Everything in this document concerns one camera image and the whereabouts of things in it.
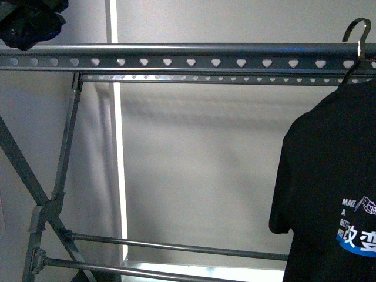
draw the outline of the diagonal metal leg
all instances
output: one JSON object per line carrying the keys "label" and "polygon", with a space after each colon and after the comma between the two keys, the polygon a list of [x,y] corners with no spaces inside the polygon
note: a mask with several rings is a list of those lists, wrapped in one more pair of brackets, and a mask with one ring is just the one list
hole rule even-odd
{"label": "diagonal metal leg", "polygon": [[[84,259],[81,256],[74,242],[66,241],[64,236],[61,235],[61,231],[65,229],[65,226],[59,218],[59,213],[61,211],[63,204],[63,187],[65,184],[66,170],[68,168],[69,152],[71,149],[73,137],[73,128],[76,119],[80,90],[82,87],[82,83],[80,81],[80,73],[75,74],[72,87],[74,88],[72,91],[72,97],[69,101],[69,110],[64,130],[61,155],[58,164],[58,172],[56,174],[55,188],[54,192],[52,193],[51,200],[48,199],[42,186],[38,182],[32,169],[30,168],[30,165],[25,159],[25,156],[22,154],[16,141],[14,140],[9,129],[7,128],[6,124],[0,116],[0,147],[6,154],[10,163],[16,170],[17,174],[19,175],[19,177],[21,178],[24,185],[26,186],[26,188],[28,189],[28,191],[30,192],[31,196],[37,204],[37,207],[34,209],[32,216],[31,234],[29,238],[28,253],[26,258],[27,264],[32,260],[32,253],[34,247],[40,244],[41,235],[46,220],[52,226],[54,232],[59,237],[60,241],[69,253],[70,257],[74,261],[84,262]],[[86,271],[85,274],[90,282],[96,282],[93,274],[90,271]],[[24,281],[33,281],[33,277],[28,277],[28,279],[29,280]]]}

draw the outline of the perforated metal rail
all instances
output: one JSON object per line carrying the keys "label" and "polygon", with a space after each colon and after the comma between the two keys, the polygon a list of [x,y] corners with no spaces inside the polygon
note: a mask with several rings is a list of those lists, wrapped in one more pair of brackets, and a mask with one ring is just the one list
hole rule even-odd
{"label": "perforated metal rail", "polygon": [[[80,71],[83,82],[338,85],[357,45],[227,43],[36,46],[0,49],[0,70]],[[376,44],[349,83],[376,77]]]}

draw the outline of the heart-shaped hole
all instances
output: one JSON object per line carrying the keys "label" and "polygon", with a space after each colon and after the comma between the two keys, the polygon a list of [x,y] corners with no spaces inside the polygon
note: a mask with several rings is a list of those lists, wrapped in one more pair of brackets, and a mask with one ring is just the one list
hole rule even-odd
{"label": "heart-shaped hole", "polygon": [[355,64],[355,62],[353,60],[346,60],[346,61],[343,62],[344,67],[347,68],[347,69],[352,67],[354,64]]}
{"label": "heart-shaped hole", "polygon": [[263,65],[265,68],[270,67],[272,63],[273,63],[272,60],[263,60]]}
{"label": "heart-shaped hole", "polygon": [[172,60],[171,59],[163,59],[163,63],[165,66],[170,66],[172,64]]}
{"label": "heart-shaped hole", "polygon": [[11,58],[9,62],[11,63],[11,65],[14,65],[14,66],[18,65],[18,60],[16,58]]}
{"label": "heart-shaped hole", "polygon": [[241,67],[241,68],[244,67],[246,63],[247,63],[247,61],[244,60],[244,59],[238,59],[238,60],[236,60],[236,64],[237,64],[239,67]]}
{"label": "heart-shaped hole", "polygon": [[297,65],[299,65],[298,60],[289,60],[288,64],[291,66],[291,68],[295,68]]}
{"label": "heart-shaped hole", "polygon": [[213,66],[215,66],[215,67],[218,67],[221,64],[220,59],[212,59],[211,62],[213,64]]}
{"label": "heart-shaped hole", "polygon": [[318,67],[319,69],[322,69],[323,67],[325,67],[326,64],[327,64],[327,61],[325,60],[317,60],[315,63],[316,67]]}
{"label": "heart-shaped hole", "polygon": [[148,59],[140,59],[140,64],[142,66],[147,66],[147,64],[149,63],[149,60]]}
{"label": "heart-shaped hole", "polygon": [[78,66],[78,64],[80,63],[79,59],[77,58],[72,58],[70,62],[72,63],[73,66]]}
{"label": "heart-shaped hole", "polygon": [[51,65],[53,66],[57,66],[59,64],[59,60],[57,60],[56,58],[52,58],[49,60],[49,62],[51,63]]}
{"label": "heart-shaped hole", "polygon": [[188,60],[187,60],[187,64],[188,64],[189,66],[194,66],[194,65],[196,64],[196,60],[195,60],[195,59],[188,59]]}
{"label": "heart-shaped hole", "polygon": [[32,58],[32,59],[30,59],[30,63],[31,63],[33,66],[36,66],[36,65],[39,63],[39,61],[38,61],[38,59],[36,59],[36,58]]}
{"label": "heart-shaped hole", "polygon": [[91,59],[91,62],[92,62],[93,65],[98,66],[100,64],[100,59],[93,58],[93,59]]}
{"label": "heart-shaped hole", "polygon": [[125,65],[125,60],[124,59],[117,59],[116,60],[116,62],[117,62],[117,64],[119,65],[119,66],[123,66],[123,65]]}

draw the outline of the blue graphic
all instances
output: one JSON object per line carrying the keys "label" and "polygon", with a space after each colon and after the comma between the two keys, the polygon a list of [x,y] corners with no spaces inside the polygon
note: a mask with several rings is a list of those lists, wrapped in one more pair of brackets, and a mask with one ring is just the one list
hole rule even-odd
{"label": "blue graphic", "polygon": [[357,246],[352,246],[350,243],[345,243],[345,240],[342,239],[341,236],[337,235],[337,240],[340,242],[340,246],[344,248],[347,251],[350,251],[354,254],[358,254],[360,256],[365,256],[365,257],[376,257],[376,252],[375,251],[364,251],[361,250],[360,247]]}

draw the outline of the printed logo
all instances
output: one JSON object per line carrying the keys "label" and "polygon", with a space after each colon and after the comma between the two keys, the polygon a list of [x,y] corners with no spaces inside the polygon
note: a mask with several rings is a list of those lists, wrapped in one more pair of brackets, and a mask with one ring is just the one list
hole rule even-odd
{"label": "printed logo", "polygon": [[369,214],[376,214],[376,204],[372,202],[368,197],[363,197],[355,207],[355,212],[360,207],[360,205],[363,204],[364,210]]}
{"label": "printed logo", "polygon": [[[350,223],[354,218],[354,214],[360,206],[363,205],[364,210],[368,214],[376,214],[376,204],[368,197],[363,197],[359,203],[356,200],[343,198],[342,199],[342,212],[340,219],[340,228],[337,233],[337,240],[340,246],[347,251],[366,257],[376,257],[376,231],[367,230],[359,225]],[[354,213],[348,214],[347,209],[351,208]]]}

